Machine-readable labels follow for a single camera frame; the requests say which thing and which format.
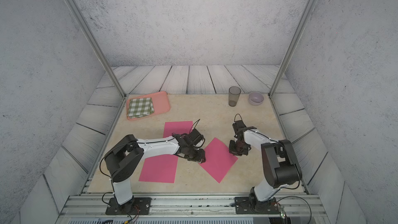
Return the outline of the pink square paper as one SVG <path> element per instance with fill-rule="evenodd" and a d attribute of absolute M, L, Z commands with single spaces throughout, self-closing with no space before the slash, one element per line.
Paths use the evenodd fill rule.
<path fill-rule="evenodd" d="M 228 146 L 214 138 L 204 149 L 205 159 L 200 166 L 218 183 L 221 183 L 238 157 L 229 152 Z"/>

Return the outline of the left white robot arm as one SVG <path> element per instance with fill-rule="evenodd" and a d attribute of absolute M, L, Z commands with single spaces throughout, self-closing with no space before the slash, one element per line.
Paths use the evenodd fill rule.
<path fill-rule="evenodd" d="M 206 162 L 205 151 L 202 149 L 204 142 L 204 136 L 197 129 L 189 133 L 173 133 L 166 138 L 154 140 L 137 139 L 132 134 L 126 135 L 102 159 L 109 171 L 107 176 L 112 183 L 116 203 L 119 206 L 132 203 L 134 196 L 130 177 L 142 160 L 174 155 L 188 161 L 204 163 Z"/>

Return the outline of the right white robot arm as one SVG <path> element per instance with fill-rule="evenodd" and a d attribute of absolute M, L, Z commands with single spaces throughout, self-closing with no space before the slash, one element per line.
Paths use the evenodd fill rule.
<path fill-rule="evenodd" d="M 232 127 L 235 135 L 229 144 L 231 154 L 247 156 L 252 148 L 261 152 L 264 179 L 250 191 L 251 206 L 272 203 L 277 192 L 290 190 L 290 185 L 302 180 L 302 170 L 290 141 L 273 140 L 242 120 L 234 121 Z"/>

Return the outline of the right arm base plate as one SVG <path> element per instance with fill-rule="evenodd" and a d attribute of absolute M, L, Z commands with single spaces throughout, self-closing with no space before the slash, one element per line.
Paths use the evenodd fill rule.
<path fill-rule="evenodd" d="M 261 214 L 277 215 L 280 210 L 275 198 L 268 201 L 258 201 L 252 197 L 235 197 L 234 204 L 236 214 Z"/>

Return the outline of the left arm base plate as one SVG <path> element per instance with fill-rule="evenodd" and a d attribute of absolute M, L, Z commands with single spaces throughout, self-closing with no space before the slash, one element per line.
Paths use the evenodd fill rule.
<path fill-rule="evenodd" d="M 149 215 L 151 198 L 133 198 L 120 205 L 116 198 L 111 198 L 105 211 L 106 215 Z"/>

